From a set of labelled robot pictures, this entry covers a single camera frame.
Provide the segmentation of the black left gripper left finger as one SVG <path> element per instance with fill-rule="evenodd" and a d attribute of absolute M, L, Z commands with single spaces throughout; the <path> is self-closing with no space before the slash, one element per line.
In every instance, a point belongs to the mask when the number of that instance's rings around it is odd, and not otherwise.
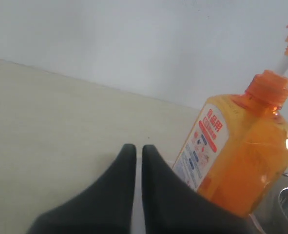
<path fill-rule="evenodd" d="M 129 234 L 136 175 L 136 147 L 122 146 L 110 167 L 87 189 L 42 213 L 29 234 Z"/>

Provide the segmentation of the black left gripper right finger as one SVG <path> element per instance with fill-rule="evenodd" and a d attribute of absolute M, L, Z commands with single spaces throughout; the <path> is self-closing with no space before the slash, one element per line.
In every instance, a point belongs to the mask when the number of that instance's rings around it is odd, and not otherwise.
<path fill-rule="evenodd" d="M 142 201 L 148 234 L 256 234 L 253 223 L 207 201 L 189 188 L 157 148 L 142 149 Z"/>

